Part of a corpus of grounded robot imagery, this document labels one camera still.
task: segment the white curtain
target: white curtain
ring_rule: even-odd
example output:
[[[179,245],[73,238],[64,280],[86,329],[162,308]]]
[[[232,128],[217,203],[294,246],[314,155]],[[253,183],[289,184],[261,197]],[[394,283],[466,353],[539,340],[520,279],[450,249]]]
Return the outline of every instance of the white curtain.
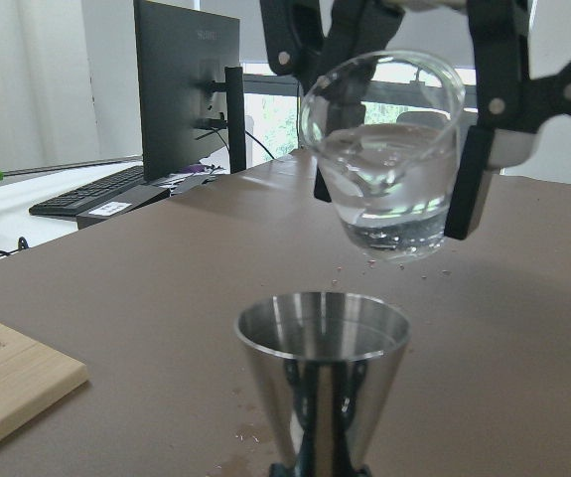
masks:
[[[0,0],[0,169],[98,157],[79,0]]]

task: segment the glass cup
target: glass cup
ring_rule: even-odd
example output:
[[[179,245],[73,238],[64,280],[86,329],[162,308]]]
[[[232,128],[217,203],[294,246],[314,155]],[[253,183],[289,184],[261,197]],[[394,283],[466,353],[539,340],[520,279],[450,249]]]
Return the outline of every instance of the glass cup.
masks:
[[[301,141],[349,238],[370,256],[407,261],[443,242],[464,94],[445,62],[386,51],[343,63],[303,99]]]
[[[352,293],[273,296],[236,321],[281,462],[271,477],[360,477],[409,324]]]

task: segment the water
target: water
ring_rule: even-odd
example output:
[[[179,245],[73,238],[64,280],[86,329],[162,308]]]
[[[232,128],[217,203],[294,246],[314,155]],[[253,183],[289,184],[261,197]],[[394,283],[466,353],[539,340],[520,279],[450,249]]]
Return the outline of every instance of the water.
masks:
[[[331,133],[319,165],[350,239],[375,258],[417,258],[444,240],[455,135],[409,124]]]

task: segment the brown table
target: brown table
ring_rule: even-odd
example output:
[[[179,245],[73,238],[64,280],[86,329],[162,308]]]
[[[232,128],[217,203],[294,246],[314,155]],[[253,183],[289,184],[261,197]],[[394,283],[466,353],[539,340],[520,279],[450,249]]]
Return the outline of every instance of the brown table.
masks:
[[[469,239],[371,266],[313,169],[274,161],[0,261],[0,322],[90,373],[0,442],[0,476],[265,476],[232,323],[301,290],[411,317],[375,476],[571,476],[571,186],[495,177]]]

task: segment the monitor logo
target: monitor logo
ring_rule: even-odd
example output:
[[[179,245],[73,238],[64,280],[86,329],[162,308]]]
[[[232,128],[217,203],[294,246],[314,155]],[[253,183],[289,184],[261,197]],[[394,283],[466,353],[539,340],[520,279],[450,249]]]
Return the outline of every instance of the monitor logo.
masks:
[[[213,30],[197,30],[197,38],[213,42],[218,38],[218,34]]]

